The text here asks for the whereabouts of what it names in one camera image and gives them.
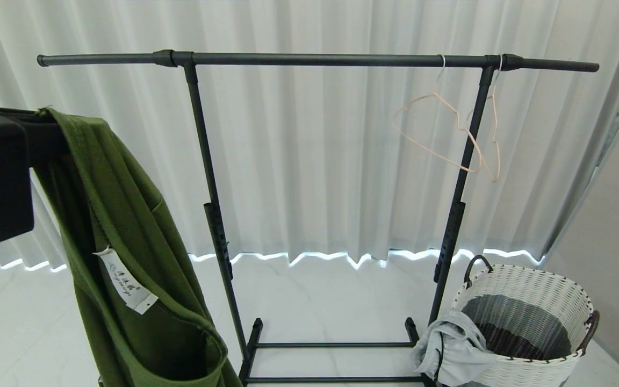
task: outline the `white sticker label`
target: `white sticker label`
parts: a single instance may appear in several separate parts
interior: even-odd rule
[[[94,254],[102,258],[113,287],[116,288],[118,295],[125,301],[128,308],[144,314],[157,302],[158,297],[133,277],[113,248],[107,247],[103,252]]]

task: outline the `garment rack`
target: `garment rack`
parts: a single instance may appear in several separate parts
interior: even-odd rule
[[[166,67],[182,67],[188,84],[192,103],[192,113],[195,118],[197,137],[204,164],[204,172],[211,202],[204,205],[211,238],[214,243],[219,270],[226,289],[228,306],[231,309],[238,345],[243,357],[239,378],[243,385],[248,384],[295,384],[295,383],[423,383],[427,387],[435,387],[436,383],[427,375],[402,377],[251,377],[251,369],[257,350],[266,348],[412,348],[419,335],[412,318],[405,319],[405,331],[408,341],[402,342],[298,342],[298,343],[263,343],[260,335],[263,328],[261,318],[256,318],[251,330],[250,338],[245,340],[245,333],[238,311],[233,291],[233,266],[228,255],[224,222],[221,217],[221,205],[214,178],[209,141],[202,112],[202,103],[197,85],[197,66],[202,65],[234,65],[234,66],[361,66],[361,67],[410,67],[410,68],[480,68],[479,90],[474,104],[470,132],[476,139],[479,124],[484,113],[484,105],[488,97],[492,76],[497,69],[512,71],[516,69],[553,69],[563,71],[582,71],[594,73],[599,69],[597,63],[575,61],[555,61],[548,59],[526,59],[518,55],[503,54],[485,56],[458,56],[446,55],[357,55],[357,54],[243,54],[243,53],[201,53],[180,52],[172,49],[145,54],[81,54],[81,55],[54,55],[37,57],[37,63],[42,67],[65,65],[94,65],[94,64],[133,64],[150,63]],[[472,140],[467,138],[461,165],[469,168],[474,152]],[[429,323],[435,321],[441,308],[445,283],[448,279],[450,263],[454,255],[457,236],[462,223],[465,203],[462,202],[467,179],[467,171],[459,170],[454,196],[450,204],[450,211],[445,234],[441,245],[441,252],[434,272],[434,282],[437,283],[433,305],[430,311]]]

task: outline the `green shirt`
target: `green shirt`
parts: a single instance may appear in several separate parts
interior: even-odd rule
[[[240,387],[157,187],[104,120],[40,113],[53,115],[70,149],[35,172],[59,220],[106,387]],[[108,247],[158,297],[143,314],[127,306],[95,254]]]

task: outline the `horizontal bar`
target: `horizontal bar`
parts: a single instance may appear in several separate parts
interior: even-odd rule
[[[410,342],[391,343],[258,343],[256,348],[412,348]]]
[[[248,384],[273,383],[422,383],[420,376],[366,377],[248,377]]]
[[[145,54],[82,54],[82,55],[39,55],[40,66],[154,63],[162,66],[183,66],[194,62],[197,65],[249,65],[249,66],[374,66],[374,67],[430,67],[444,65],[440,55],[364,55],[364,54],[255,54],[233,52],[187,52],[163,49]],[[446,55],[445,66],[450,68],[498,68],[499,55],[464,56]],[[547,59],[524,59],[504,54],[503,70],[557,69],[568,71],[597,71],[599,64]]]

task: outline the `basket handle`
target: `basket handle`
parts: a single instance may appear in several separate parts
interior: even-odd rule
[[[491,264],[488,262],[488,260],[486,260],[486,258],[483,255],[479,254],[479,255],[475,256],[470,261],[470,264],[467,265],[467,271],[465,272],[465,284],[467,286],[467,289],[469,289],[470,286],[472,286],[472,280],[470,279],[470,273],[472,272],[472,267],[474,266],[474,263],[477,260],[483,260],[483,262],[486,264],[486,267],[488,267],[488,272],[489,273],[493,273],[493,267],[491,266]]]
[[[591,316],[587,318],[587,321],[584,321],[585,325],[591,323],[592,326],[590,326],[589,331],[587,332],[587,335],[584,336],[584,340],[582,340],[582,343],[577,347],[577,350],[582,350],[582,356],[584,356],[585,353],[587,353],[587,346],[589,345],[589,342],[594,337],[594,334],[596,333],[596,329],[599,328],[600,317],[601,317],[601,314],[599,313],[599,311],[593,311]]]

